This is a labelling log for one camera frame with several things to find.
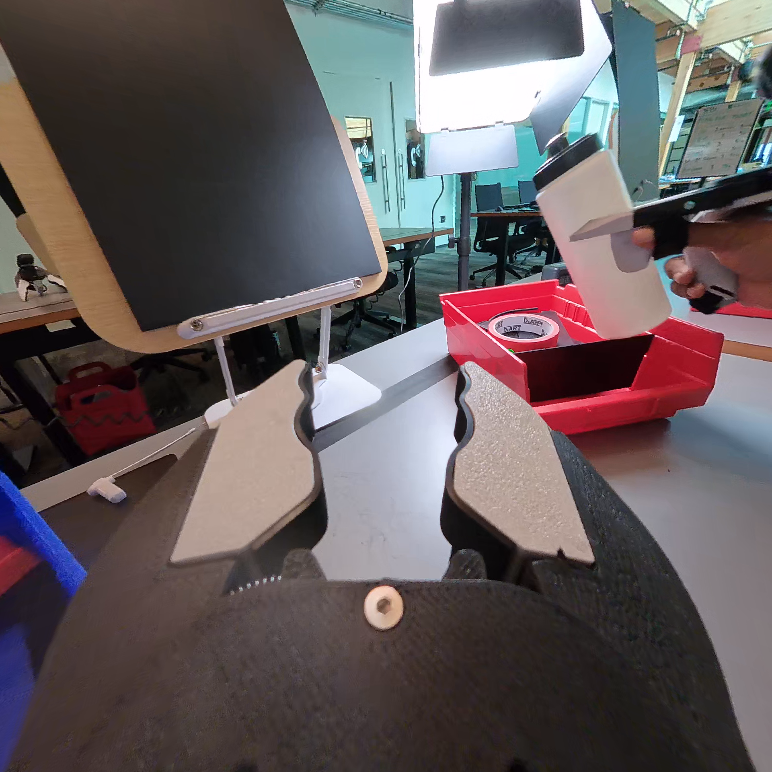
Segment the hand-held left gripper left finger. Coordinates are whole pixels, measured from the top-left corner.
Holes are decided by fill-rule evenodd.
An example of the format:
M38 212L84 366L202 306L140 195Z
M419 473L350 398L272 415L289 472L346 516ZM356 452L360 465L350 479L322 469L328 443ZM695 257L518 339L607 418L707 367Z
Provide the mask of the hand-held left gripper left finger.
M172 565L235 558L275 539L284 554L324 534L313 447L311 366L293 361L224 417L170 554Z

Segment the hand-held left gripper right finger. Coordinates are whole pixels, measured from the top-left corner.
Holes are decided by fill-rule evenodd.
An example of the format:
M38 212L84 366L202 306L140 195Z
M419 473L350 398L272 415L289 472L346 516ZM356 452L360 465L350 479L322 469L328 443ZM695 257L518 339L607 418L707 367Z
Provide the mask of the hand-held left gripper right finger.
M458 369L446 471L446 539L476 525L504 565L562 556L595 562L552 432L536 410L477 363Z

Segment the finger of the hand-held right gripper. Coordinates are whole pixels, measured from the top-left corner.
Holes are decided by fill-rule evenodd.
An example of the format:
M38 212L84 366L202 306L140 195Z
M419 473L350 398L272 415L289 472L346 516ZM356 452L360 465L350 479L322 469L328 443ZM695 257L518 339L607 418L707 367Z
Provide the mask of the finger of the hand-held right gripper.
M611 234L614 261L623 273L637 273L652 262L653 231L622 231Z
M570 236L572 243L591 238L630 233L634 228L635 209L619 212L613 215L594 218L579 227Z

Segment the white bottle with black cap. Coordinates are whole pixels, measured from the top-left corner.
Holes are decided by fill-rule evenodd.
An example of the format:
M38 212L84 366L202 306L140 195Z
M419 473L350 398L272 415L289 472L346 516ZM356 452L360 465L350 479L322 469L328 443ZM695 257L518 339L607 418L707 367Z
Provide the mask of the white bottle with black cap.
M671 304L654 261L637 273L623 273L614 261L611 236L570 241L586 222L633 209L618 162L597 135L569 143L566 134L557 134L534 185L540 214L598 335L623 339L667 321Z

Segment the red plastic bin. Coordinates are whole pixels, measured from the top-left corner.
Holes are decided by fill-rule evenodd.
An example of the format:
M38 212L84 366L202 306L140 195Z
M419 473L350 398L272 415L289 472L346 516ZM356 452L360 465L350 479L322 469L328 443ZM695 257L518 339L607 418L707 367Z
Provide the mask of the red plastic bin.
M723 335L670 317L643 333L654 340L631 387L531 404L522 352L492 339L488 322L501 314L533 313L559 323L557 347L606 341L594 330L577 288L552 279L442 294L439 300L452 358L459 365L477 363L566 435L671 418L705 404L716 382Z

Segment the blue plastic bin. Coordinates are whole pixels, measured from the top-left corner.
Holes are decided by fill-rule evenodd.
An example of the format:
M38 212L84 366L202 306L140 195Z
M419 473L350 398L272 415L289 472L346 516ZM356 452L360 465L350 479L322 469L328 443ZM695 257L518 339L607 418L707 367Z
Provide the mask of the blue plastic bin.
M86 577L85 569L4 472L1 472L1 535L49 565L68 597L78 591Z

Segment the person's right hand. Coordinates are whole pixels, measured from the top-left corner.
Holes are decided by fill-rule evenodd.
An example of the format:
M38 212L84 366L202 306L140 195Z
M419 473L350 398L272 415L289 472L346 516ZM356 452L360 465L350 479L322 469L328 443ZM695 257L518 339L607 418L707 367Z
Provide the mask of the person's right hand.
M633 243L647 251L655 247L652 228L636 228ZM693 222L687 246L711 252L738 277L737 300L745 306L771 309L771 220L770 213L746 210L718 222ZM671 257L665 264L671 292L696 300L706 292L683 257Z

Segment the whiteboard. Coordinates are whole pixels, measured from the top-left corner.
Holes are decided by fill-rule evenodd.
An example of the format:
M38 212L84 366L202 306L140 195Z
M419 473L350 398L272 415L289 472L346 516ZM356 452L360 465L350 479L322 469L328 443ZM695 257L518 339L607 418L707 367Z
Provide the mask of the whiteboard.
M765 102L764 98L756 98L700 107L675 178L734 175Z

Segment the black office chair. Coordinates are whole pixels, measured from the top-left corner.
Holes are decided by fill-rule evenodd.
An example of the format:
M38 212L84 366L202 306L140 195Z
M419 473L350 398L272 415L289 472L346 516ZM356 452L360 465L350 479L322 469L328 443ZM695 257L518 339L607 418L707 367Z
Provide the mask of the black office chair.
M525 263L516 263L516 256L529 253L540 245L543 218L531 205L504 207L501 184L475 186L476 211L471 217L476 223L472 239L475 253L492 255L492 265L472 271L468 280L472 282L480 273L482 286L487 285L490 273L495 274L495 284L503 285L507 275L525 279L535 268Z

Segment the black bin divider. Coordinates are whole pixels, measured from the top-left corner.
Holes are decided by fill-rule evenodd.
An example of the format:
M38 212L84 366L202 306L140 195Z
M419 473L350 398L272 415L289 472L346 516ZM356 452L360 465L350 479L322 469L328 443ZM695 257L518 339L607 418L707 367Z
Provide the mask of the black bin divider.
M526 368L528 401L584 398L629 388L653 340L649 333L523 352L519 358Z

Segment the pink tape roll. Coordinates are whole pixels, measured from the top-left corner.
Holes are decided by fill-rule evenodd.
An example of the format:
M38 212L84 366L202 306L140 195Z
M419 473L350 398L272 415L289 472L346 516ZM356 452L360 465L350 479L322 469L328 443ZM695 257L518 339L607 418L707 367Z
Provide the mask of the pink tape roll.
M555 348L559 323L533 313L501 314L488 322L487 333L512 353Z

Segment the light stand pole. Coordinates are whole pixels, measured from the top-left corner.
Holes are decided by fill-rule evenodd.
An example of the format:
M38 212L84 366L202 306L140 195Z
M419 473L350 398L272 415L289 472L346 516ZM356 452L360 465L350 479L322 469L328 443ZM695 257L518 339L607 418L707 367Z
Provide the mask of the light stand pole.
M470 228L472 219L472 187L475 176L475 171L462 172L458 176L457 290L459 292L463 292L468 289L469 256L471 252Z

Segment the red bin on floor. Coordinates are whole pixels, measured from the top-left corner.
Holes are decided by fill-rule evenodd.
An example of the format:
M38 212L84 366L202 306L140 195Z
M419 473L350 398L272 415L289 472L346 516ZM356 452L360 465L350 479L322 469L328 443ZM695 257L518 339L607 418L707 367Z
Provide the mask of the red bin on floor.
M157 431L138 376L128 365L113 368L96 361L77 366L54 394L63 425L88 457Z

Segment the studio light panel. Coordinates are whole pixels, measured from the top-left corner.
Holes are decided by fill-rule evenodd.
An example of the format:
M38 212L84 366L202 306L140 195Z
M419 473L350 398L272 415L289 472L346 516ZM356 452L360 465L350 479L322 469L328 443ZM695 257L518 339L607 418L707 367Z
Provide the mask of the studio light panel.
M428 177L516 168L523 121L544 153L612 52L592 1L413 2L413 38Z

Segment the wooden desk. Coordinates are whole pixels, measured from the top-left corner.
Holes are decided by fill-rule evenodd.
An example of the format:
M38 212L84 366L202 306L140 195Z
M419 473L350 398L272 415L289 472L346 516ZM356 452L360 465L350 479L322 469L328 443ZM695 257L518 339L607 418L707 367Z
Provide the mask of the wooden desk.
M388 263L400 263L403 288L399 295L401 328L414 330L417 323L415 265L418 259L435 249L438 237L448 236L451 243L453 228L379 228L381 239L388 253Z

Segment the small black white device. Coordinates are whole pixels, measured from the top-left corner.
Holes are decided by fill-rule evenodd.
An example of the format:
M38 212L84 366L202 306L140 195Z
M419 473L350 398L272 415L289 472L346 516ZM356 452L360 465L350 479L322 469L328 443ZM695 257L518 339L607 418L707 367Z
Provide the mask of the small black white device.
M55 294L68 292L61 277L38 265L32 254L19 254L16 257L16 264L14 283L22 302L28 302L34 296L44 296L50 290Z

